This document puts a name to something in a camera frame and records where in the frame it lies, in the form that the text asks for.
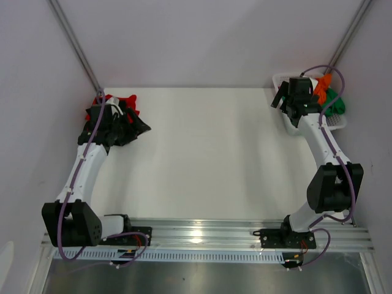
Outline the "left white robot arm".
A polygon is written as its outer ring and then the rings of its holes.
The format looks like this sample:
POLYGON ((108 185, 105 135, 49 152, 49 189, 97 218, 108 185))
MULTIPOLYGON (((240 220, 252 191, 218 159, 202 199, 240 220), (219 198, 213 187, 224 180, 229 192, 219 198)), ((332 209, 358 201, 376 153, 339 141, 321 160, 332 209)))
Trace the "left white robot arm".
POLYGON ((56 200, 43 205, 43 221, 55 247, 125 245, 133 237, 128 215, 98 216, 91 208, 92 192, 111 147, 128 145, 151 128, 123 100, 94 104, 86 112, 70 176, 56 200))

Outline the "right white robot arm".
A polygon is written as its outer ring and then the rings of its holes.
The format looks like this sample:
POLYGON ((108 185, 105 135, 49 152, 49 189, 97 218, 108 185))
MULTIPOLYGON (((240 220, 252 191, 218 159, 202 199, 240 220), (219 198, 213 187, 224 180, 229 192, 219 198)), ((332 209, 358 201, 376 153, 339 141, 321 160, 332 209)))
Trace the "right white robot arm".
POLYGON ((338 147, 310 78, 283 81, 271 106, 279 108, 306 139, 317 166, 306 190, 306 202, 286 216, 279 229, 281 243, 293 247, 311 237, 312 228, 324 219, 340 223, 351 219, 364 170, 338 147))

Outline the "orange t shirt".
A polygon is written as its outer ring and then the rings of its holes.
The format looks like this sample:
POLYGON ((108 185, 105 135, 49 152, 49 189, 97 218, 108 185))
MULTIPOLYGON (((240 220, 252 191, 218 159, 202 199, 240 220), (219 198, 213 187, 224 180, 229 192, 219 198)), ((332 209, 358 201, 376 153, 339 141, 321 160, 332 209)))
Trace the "orange t shirt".
POLYGON ((328 73, 323 77, 316 78, 315 80, 317 81, 317 84, 313 90, 313 94, 318 97, 318 104, 323 106, 327 100, 326 92, 330 87, 330 83, 332 81, 332 74, 328 73))

